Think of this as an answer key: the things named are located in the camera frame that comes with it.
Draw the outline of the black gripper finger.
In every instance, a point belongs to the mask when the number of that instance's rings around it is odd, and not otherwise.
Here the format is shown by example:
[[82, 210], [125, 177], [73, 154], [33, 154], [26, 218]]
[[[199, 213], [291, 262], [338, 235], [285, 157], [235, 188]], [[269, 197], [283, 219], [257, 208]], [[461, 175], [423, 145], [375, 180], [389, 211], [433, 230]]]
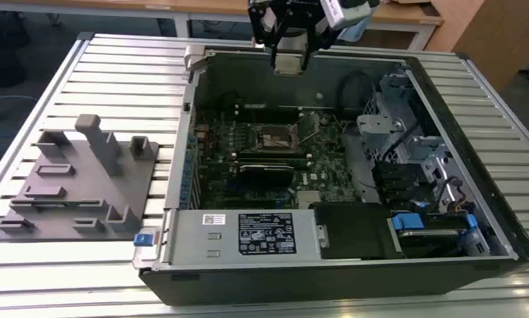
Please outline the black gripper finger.
[[301, 62], [301, 70], [306, 70], [307, 68], [307, 62], [310, 60], [311, 53], [317, 52], [319, 49], [325, 50], [330, 48], [337, 39], [337, 30], [329, 26], [325, 13], [307, 12], [307, 21], [305, 26], [306, 45]]
[[286, 31], [286, 1], [247, 1], [247, 16], [255, 44], [270, 51], [270, 66], [275, 67], [278, 43]]

